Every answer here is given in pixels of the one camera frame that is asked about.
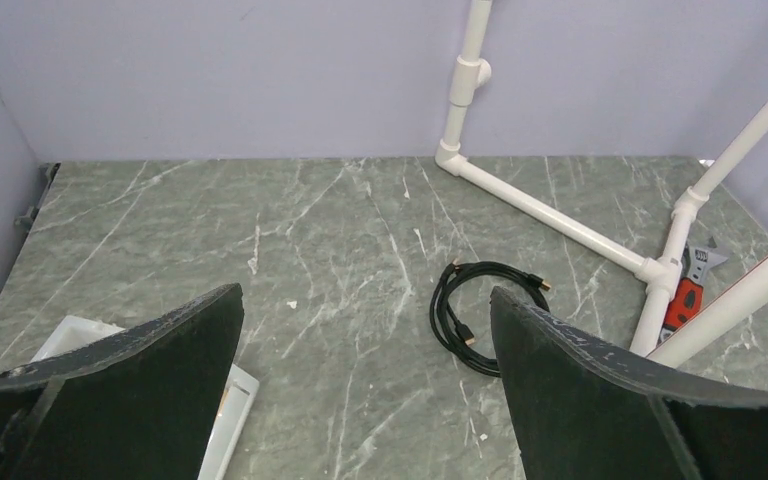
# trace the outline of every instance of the adjustable wrench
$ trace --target adjustable wrench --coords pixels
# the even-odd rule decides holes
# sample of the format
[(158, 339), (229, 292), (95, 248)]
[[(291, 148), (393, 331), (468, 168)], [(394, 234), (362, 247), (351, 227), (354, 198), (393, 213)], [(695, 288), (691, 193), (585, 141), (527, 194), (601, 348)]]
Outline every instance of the adjustable wrench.
[(667, 307), (664, 326), (661, 327), (660, 342), (663, 342), (682, 325), (687, 323), (702, 307), (702, 293), (705, 277), (712, 268), (728, 260), (731, 252), (725, 247), (718, 247), (714, 237), (708, 241), (708, 247), (684, 247), (684, 275), (678, 282), (676, 296)]

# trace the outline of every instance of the black object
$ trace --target black object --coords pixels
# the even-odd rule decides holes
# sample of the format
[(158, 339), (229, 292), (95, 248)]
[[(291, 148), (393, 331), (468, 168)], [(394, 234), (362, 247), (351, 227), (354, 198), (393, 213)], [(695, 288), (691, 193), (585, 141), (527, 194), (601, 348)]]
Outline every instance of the black object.
[(431, 320), (431, 330), (446, 350), (455, 354), (461, 362), (478, 373), (491, 377), (499, 376), (499, 365), (496, 360), (487, 358), (469, 348), (475, 343), (472, 330), (458, 319), (449, 296), (465, 282), (485, 275), (510, 280), (528, 293), (540, 308), (549, 311), (549, 304), (540, 289), (549, 290), (551, 287), (542, 278), (533, 273), (526, 273), (514, 267), (497, 262), (450, 263), (443, 270), (440, 282), (431, 295), (431, 305), (428, 316)]
[(529, 480), (768, 479), (768, 392), (638, 357), (504, 289), (491, 303)]
[(194, 479), (243, 323), (225, 285), (0, 374), (0, 479)]

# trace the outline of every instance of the white tray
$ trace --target white tray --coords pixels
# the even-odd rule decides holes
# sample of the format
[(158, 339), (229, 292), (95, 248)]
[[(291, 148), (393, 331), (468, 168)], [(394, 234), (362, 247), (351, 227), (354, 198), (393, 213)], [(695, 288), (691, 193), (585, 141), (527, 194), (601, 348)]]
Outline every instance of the white tray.
[[(43, 346), (37, 351), (32, 362), (54, 357), (88, 345), (123, 329), (86, 318), (67, 315)], [(202, 460), (198, 480), (221, 480), (228, 468), (228, 461), (234, 453), (243, 424), (249, 415), (254, 396), (260, 382), (236, 365), (231, 365), (225, 382), (223, 401), (210, 432), (207, 450)]]

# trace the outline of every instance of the marble countertop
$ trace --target marble countertop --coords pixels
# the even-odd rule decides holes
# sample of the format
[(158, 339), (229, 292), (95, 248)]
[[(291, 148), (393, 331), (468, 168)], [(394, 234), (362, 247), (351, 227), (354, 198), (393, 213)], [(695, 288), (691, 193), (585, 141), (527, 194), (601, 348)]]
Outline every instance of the marble countertop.
[[(474, 161), (647, 256), (702, 173), (687, 158)], [(722, 189), (691, 239), (711, 234), (735, 255), (708, 298), (768, 253)], [(131, 327), (239, 282), (236, 363), (261, 389), (226, 478), (524, 478), (501, 383), (428, 325), (455, 257), (537, 273), (553, 313), (630, 343), (643, 284), (431, 159), (66, 163), (0, 297), (0, 371), (67, 314)], [(455, 299), (485, 353), (495, 284)], [(768, 389), (768, 306), (683, 368)]]

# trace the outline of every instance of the black cable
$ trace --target black cable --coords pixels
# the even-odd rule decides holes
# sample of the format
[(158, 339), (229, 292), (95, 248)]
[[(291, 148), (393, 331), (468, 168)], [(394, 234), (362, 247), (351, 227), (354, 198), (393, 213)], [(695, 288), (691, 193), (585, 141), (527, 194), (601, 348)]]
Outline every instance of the black cable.
[(446, 350), (455, 354), (461, 362), (478, 373), (491, 377), (499, 376), (499, 363), (493, 358), (487, 358), (469, 346), (475, 343), (475, 336), (466, 324), (462, 323), (452, 306), (449, 297), (464, 283), (473, 278), (485, 275), (510, 280), (528, 293), (534, 303), (543, 310), (549, 311), (549, 304), (540, 290), (551, 288), (542, 278), (532, 273), (517, 270), (514, 267), (497, 262), (450, 263), (440, 276), (440, 283), (431, 296), (429, 317), (431, 330), (437, 340)]

